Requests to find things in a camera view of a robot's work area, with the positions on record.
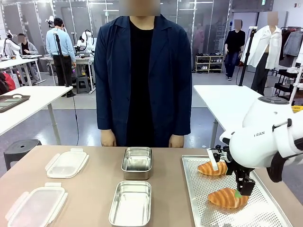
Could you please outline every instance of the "hand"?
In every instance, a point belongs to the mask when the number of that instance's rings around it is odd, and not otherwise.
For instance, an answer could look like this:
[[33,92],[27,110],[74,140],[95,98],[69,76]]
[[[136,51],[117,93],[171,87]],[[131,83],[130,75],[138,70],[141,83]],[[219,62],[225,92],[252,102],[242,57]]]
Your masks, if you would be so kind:
[[183,148],[184,147],[184,136],[172,135],[169,140],[170,148]]
[[116,137],[114,133],[109,130],[101,130],[101,144],[103,147],[116,147]]

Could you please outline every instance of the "black shirt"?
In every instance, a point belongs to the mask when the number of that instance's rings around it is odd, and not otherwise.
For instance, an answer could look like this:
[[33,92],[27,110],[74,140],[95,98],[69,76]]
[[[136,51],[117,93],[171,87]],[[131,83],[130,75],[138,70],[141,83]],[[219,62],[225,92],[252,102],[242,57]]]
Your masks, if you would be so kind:
[[21,43],[21,46],[22,46],[22,55],[27,55],[27,53],[24,50],[28,50],[29,51],[29,49],[28,49],[28,42],[25,45],[23,43]]
[[235,53],[241,50],[241,47],[245,45],[245,32],[240,30],[236,32],[235,30],[230,31],[227,35],[225,44],[228,45],[228,53]]
[[154,128],[148,86],[153,30],[141,30],[130,21],[131,96],[127,119],[126,145],[153,147]]

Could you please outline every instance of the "stainless steel container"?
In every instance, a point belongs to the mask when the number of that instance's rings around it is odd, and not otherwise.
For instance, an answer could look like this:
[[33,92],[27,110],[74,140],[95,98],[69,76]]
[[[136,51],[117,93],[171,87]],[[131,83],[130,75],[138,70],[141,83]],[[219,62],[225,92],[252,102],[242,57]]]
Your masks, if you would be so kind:
[[127,148],[124,153],[121,169],[126,180],[147,180],[152,166],[152,149]]
[[115,227],[144,227],[151,218],[152,187],[145,181],[118,184],[109,213]]

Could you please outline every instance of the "shoe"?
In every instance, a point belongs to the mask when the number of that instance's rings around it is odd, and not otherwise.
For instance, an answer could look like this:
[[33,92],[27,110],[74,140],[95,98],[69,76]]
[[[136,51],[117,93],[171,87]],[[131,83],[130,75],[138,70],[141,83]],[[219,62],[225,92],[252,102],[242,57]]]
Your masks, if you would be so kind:
[[69,93],[67,93],[67,95],[66,95],[67,98],[70,98],[70,97],[73,97],[73,96],[76,96],[76,94],[73,93],[73,92],[69,92]]

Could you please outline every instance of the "red bag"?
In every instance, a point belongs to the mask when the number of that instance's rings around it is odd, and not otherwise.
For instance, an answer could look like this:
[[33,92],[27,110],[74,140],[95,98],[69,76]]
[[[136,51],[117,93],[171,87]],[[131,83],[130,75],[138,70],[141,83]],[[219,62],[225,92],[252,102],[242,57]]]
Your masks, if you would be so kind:
[[5,76],[5,82],[9,86],[9,91],[15,90],[16,85],[12,77],[8,73],[3,73],[3,75]]

